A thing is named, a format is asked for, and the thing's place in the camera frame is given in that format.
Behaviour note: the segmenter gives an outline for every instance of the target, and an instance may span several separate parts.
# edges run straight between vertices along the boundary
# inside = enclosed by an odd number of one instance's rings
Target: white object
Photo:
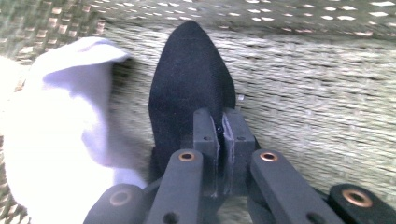
[[[108,144],[111,66],[127,57],[109,40],[86,37],[32,65],[8,111],[4,150],[11,193],[33,223],[82,223],[111,186],[145,187],[133,169],[114,168]]]

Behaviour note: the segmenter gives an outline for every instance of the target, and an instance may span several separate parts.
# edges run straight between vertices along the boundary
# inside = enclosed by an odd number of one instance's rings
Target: white fabric
[[[49,51],[32,65],[5,132],[7,181],[32,222],[82,223],[114,184],[146,183],[131,169],[111,168],[108,100],[111,66],[127,53],[86,37]]]

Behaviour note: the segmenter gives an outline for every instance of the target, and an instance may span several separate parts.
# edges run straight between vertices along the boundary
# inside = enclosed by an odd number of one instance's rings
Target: gray woven fabric
[[[352,0],[5,0],[0,52],[31,64],[85,35],[128,50],[133,59],[114,70],[112,116],[140,139],[145,173],[154,69],[175,26],[194,19],[219,48],[238,108],[263,147],[284,153],[314,187],[354,183],[396,208],[396,44],[386,41],[396,36],[395,8],[394,1]],[[27,223],[0,159],[0,218]],[[241,206],[233,200],[222,219],[248,223],[246,212],[236,212]]]

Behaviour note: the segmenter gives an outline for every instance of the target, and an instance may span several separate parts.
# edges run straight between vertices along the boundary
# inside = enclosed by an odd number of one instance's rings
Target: textured fabric
[[[196,22],[188,21],[166,42],[151,84],[152,169],[158,165],[160,175],[181,141],[192,135],[192,114],[202,107],[209,109],[221,131],[222,109],[235,107],[235,90],[209,36]]]
[[[145,187],[135,170],[117,166],[109,142],[111,66],[127,57],[90,37],[33,64],[20,104],[8,111],[4,145],[11,193],[33,223],[82,223],[114,184]]]

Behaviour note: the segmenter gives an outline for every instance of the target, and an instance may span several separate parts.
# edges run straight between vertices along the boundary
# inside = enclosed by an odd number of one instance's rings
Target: black cloth
[[[167,40],[151,84],[148,110],[155,148],[150,175],[163,175],[181,140],[192,136],[193,112],[207,107],[219,132],[223,107],[235,107],[235,89],[218,50],[195,22],[176,28]]]

